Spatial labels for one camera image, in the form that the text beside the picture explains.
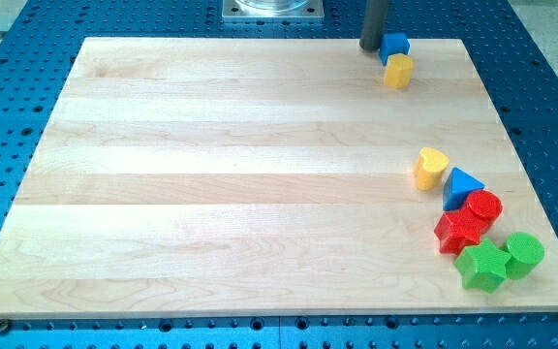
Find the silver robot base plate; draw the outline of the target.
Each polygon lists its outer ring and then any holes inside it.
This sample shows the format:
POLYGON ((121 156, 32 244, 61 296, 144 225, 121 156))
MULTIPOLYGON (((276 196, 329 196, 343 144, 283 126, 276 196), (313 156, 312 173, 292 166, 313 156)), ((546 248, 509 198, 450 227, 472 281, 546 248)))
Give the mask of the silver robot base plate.
POLYGON ((325 16, 323 0, 222 0, 226 20, 319 20, 325 16))

